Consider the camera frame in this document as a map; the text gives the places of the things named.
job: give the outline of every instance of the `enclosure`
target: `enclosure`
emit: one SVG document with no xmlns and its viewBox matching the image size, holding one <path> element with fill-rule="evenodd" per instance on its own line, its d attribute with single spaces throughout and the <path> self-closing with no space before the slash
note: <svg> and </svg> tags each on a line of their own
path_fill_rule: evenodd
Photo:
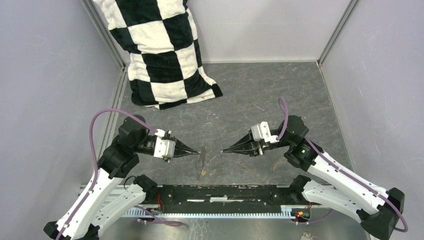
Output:
<svg viewBox="0 0 424 240">
<path fill-rule="evenodd" d="M 46 239 L 44 225 L 77 199 L 93 172 L 89 125 L 118 108 L 172 130 L 201 151 L 169 163 L 140 155 L 130 175 L 161 185 L 290 185 L 288 148 L 263 156 L 223 154 L 254 124 L 277 128 L 278 97 L 308 137 L 363 178 L 405 195 L 407 233 L 419 239 L 424 192 L 424 3 L 418 0 L 189 0 L 203 68 L 222 97 L 159 110 L 131 101 L 130 55 L 91 0 L 8 2 L 1 8 L 1 239 Z M 94 126 L 97 156 L 125 116 Z M 314 214 L 324 215 L 325 209 Z M 180 219 L 189 228 L 118 220 L 101 239 L 371 239 L 334 213 L 315 225 L 281 219 Z"/>
</svg>

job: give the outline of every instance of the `metal frame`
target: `metal frame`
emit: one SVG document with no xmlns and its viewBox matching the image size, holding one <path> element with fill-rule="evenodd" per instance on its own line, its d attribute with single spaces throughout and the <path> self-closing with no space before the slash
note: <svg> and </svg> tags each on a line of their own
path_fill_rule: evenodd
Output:
<svg viewBox="0 0 424 240">
<path fill-rule="evenodd" d="M 90 16 L 91 20 L 93 21 L 95 27 L 97 28 L 98 32 L 100 33 L 101 38 L 103 39 L 104 43 L 106 44 L 107 48 L 109 49 L 110 53 L 112 54 L 113 59 L 115 60 L 116 64 L 124 71 L 124 68 L 126 66 L 124 60 L 122 59 L 117 47 L 114 44 L 112 36 L 109 34 L 109 30 L 107 27 L 103 24 L 102 18 L 99 15 L 99 12 L 96 9 L 96 6 L 94 5 L 92 0 L 81 0 L 82 4 L 84 5 L 85 9 L 88 12 L 88 15 Z"/>
<path fill-rule="evenodd" d="M 318 58 L 317 63 L 319 66 L 321 66 L 323 62 L 326 60 L 327 56 L 329 55 L 329 52 L 333 48 L 337 39 L 339 38 L 340 33 L 342 32 L 343 28 L 345 27 L 346 23 L 351 17 L 359 1 L 360 0 L 350 0 L 349 4 L 347 5 L 346 9 L 343 12 L 343 15 L 338 21 L 338 24 L 335 27 L 330 39 L 328 40 L 327 45 L 325 45 L 324 50 L 321 53 L 321 56 Z"/>
<path fill-rule="evenodd" d="M 122 99 L 124 98 L 125 87 L 126 87 L 127 81 L 128 81 L 127 73 L 128 72 L 125 69 L 124 71 L 121 71 L 121 73 L 119 75 L 119 81 L 118 81 L 117 86 L 116 86 L 116 91 L 113 94 L 113 100 L 112 100 L 112 104 L 110 106 L 113 109 L 120 109 L 121 108 Z M 112 140 L 114 138 L 115 127 L 116 127 L 117 121 L 118 121 L 119 113 L 109 112 L 107 114 L 108 114 L 108 116 L 107 116 L 105 128 L 103 130 L 103 137 L 101 138 L 102 141 L 101 141 L 100 146 L 98 147 L 97 152 L 96 152 L 97 159 L 101 156 L 101 153 L 103 153 L 103 151 L 108 146 L 111 145 Z"/>
</svg>

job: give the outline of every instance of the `white bracket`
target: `white bracket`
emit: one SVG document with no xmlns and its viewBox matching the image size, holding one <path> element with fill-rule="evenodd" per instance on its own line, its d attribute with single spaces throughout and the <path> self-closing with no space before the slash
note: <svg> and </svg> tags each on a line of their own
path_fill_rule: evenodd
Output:
<svg viewBox="0 0 424 240">
<path fill-rule="evenodd" d="M 351 197 L 343 192 L 336 190 L 330 186 L 324 186 L 318 182 L 311 180 L 305 184 L 302 192 L 303 197 L 312 203 L 318 203 L 327 208 L 332 208 L 342 214 L 353 218 L 358 223 L 361 222 L 357 210 L 363 208 Z"/>
<path fill-rule="evenodd" d="M 271 135 L 270 127 L 268 126 L 267 121 L 263 121 L 259 124 L 255 124 L 250 127 L 250 130 L 253 135 L 253 140 L 259 142 L 260 140 L 264 140 L 265 143 L 277 143 L 277 136 Z"/>
<path fill-rule="evenodd" d="M 88 192 L 91 183 L 94 180 L 94 174 L 90 179 L 90 182 L 85 187 L 84 191 L 79 195 L 78 199 L 72 205 L 72 207 L 68 210 L 68 212 L 57 221 L 57 230 L 60 231 L 64 226 L 66 220 L 70 216 L 71 212 L 77 207 L 78 204 L 82 201 L 86 193 Z M 109 178 L 109 173 L 103 169 L 98 170 L 98 179 L 97 183 L 92 191 L 89 194 L 85 202 L 73 216 L 69 225 L 63 232 L 63 236 L 70 236 L 71 239 L 80 239 L 84 237 L 89 229 L 90 224 L 92 223 L 93 218 L 95 217 L 97 211 L 102 206 L 102 203 L 109 196 L 112 190 L 124 180 L 123 178 L 114 177 L 113 179 Z"/>
<path fill-rule="evenodd" d="M 142 203 L 145 198 L 146 193 L 143 191 L 143 188 L 137 184 L 131 184 L 124 193 L 100 209 L 91 222 L 94 226 L 100 227 L 98 236 L 101 237 L 116 220 L 135 205 Z"/>
<path fill-rule="evenodd" d="M 368 214 L 371 215 L 377 213 L 379 211 L 377 207 L 379 205 L 383 206 L 385 204 L 384 200 L 373 195 L 372 192 L 341 173 L 340 170 L 343 170 L 357 178 L 359 181 L 370 186 L 386 198 L 388 197 L 386 193 L 387 190 L 384 187 L 377 186 L 372 182 L 365 180 L 356 173 L 347 169 L 345 166 L 334 160 L 327 152 L 324 152 L 323 155 L 333 162 L 337 166 L 337 169 L 329 165 L 321 156 L 317 156 L 314 160 L 315 165 L 311 165 L 307 172 L 327 181 L 338 190 L 351 197 L 352 200 L 355 200 L 357 204 L 361 205 L 363 210 Z"/>
</svg>

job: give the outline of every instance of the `small object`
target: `small object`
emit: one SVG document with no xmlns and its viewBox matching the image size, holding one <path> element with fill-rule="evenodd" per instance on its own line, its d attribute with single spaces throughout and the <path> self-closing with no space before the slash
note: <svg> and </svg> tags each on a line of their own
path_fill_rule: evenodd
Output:
<svg viewBox="0 0 424 240">
<path fill-rule="evenodd" d="M 305 231 L 302 237 L 300 237 L 300 240 L 312 240 L 311 233 L 308 231 Z"/>
</svg>

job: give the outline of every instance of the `metal corner post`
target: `metal corner post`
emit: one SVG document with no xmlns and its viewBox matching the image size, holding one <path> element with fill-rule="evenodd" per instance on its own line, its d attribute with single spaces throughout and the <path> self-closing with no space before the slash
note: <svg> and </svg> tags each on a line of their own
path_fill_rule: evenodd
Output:
<svg viewBox="0 0 424 240">
<path fill-rule="evenodd" d="M 333 48 L 333 45 L 337 41 L 337 38 L 339 38 L 340 33 L 342 32 L 343 28 L 345 27 L 346 23 L 348 22 L 349 18 L 351 17 L 353 11 L 355 10 L 356 6 L 358 5 L 358 2 L 360 0 L 350 0 L 349 4 L 347 5 L 346 9 L 343 12 L 343 15 L 341 16 L 340 20 L 338 21 L 337 26 L 335 27 L 330 39 L 328 40 L 327 44 L 324 47 L 324 50 L 321 53 L 321 56 L 318 58 L 318 65 L 320 66 L 323 64 L 323 62 L 326 60 L 327 56 L 329 55 L 329 52 Z"/>
<path fill-rule="evenodd" d="M 124 60 L 122 59 L 117 47 L 114 44 L 114 41 L 109 34 L 109 30 L 107 27 L 103 24 L 102 18 L 99 15 L 99 12 L 96 9 L 96 6 L 94 5 L 92 0 L 81 0 L 82 4 L 84 5 L 85 9 L 88 12 L 88 15 L 92 19 L 95 27 L 97 28 L 98 32 L 101 35 L 101 38 L 103 39 L 104 43 L 106 44 L 107 48 L 109 49 L 110 53 L 112 54 L 113 59 L 115 59 L 116 64 L 120 66 L 122 71 L 124 71 L 124 68 L 126 66 Z"/>
</svg>

